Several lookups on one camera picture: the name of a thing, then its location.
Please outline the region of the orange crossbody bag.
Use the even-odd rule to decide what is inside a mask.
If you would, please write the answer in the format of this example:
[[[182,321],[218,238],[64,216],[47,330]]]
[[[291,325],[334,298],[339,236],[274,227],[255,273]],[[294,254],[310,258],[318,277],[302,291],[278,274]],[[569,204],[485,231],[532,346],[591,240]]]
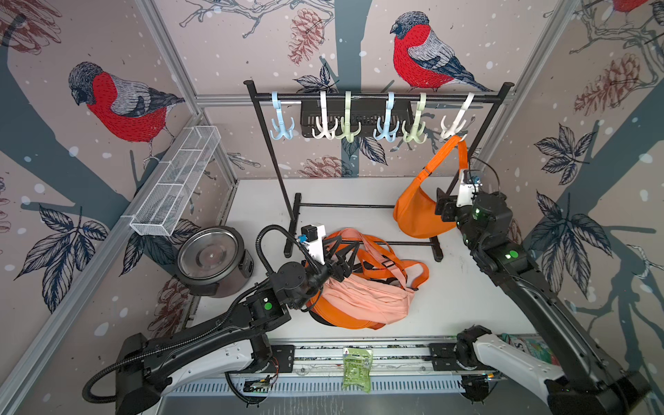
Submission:
[[[361,262],[361,271],[353,273],[360,278],[417,291],[430,277],[426,264],[398,258],[385,240],[360,233],[354,228],[345,228],[336,233],[340,233],[343,240],[361,243],[357,256]]]

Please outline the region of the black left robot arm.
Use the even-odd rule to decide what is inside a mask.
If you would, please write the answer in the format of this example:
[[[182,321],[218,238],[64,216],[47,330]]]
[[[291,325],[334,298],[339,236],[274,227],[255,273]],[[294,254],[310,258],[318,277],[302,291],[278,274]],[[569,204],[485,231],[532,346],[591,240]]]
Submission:
[[[267,334],[288,323],[291,311],[311,312],[324,284],[350,277],[359,242],[342,236],[315,236],[307,226],[297,238],[278,225],[263,228],[255,241],[266,279],[239,294],[223,314],[171,336],[136,334],[123,344],[117,361],[92,376],[81,395],[91,404],[115,406],[117,414],[139,414],[181,385],[215,372],[258,372],[273,359]],[[279,232],[303,254],[274,270],[262,241]]]

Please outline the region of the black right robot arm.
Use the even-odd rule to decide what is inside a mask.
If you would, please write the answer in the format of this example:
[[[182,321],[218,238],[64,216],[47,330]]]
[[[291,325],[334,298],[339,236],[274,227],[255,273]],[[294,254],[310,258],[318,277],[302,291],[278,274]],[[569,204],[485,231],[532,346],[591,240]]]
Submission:
[[[436,215],[456,221],[480,270],[520,308],[557,358],[547,364],[474,325],[456,343],[431,351],[437,371],[493,368],[544,401],[553,414],[629,414],[651,388],[626,371],[590,337],[561,304],[535,260],[508,238],[513,218],[501,192],[473,190],[468,199],[437,191]]]

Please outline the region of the orange sling bag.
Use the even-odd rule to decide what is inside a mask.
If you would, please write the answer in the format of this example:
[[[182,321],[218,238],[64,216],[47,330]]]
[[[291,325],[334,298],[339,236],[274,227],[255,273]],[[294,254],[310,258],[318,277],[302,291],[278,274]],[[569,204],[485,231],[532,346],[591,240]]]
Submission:
[[[393,218],[404,234],[416,239],[430,239],[457,226],[456,221],[443,221],[440,215],[436,214],[437,202],[421,188],[423,182],[455,148],[458,149],[459,169],[467,169],[469,167],[467,145],[460,136],[453,136],[423,167],[397,200]]]

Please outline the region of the pink waist bag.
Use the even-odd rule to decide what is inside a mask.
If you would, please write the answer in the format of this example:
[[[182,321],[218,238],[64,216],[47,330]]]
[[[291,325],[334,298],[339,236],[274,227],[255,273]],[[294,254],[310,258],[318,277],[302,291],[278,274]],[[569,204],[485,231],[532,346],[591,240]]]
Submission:
[[[328,280],[316,313],[337,327],[359,330],[396,323],[407,317],[414,290],[352,274],[343,282]]]

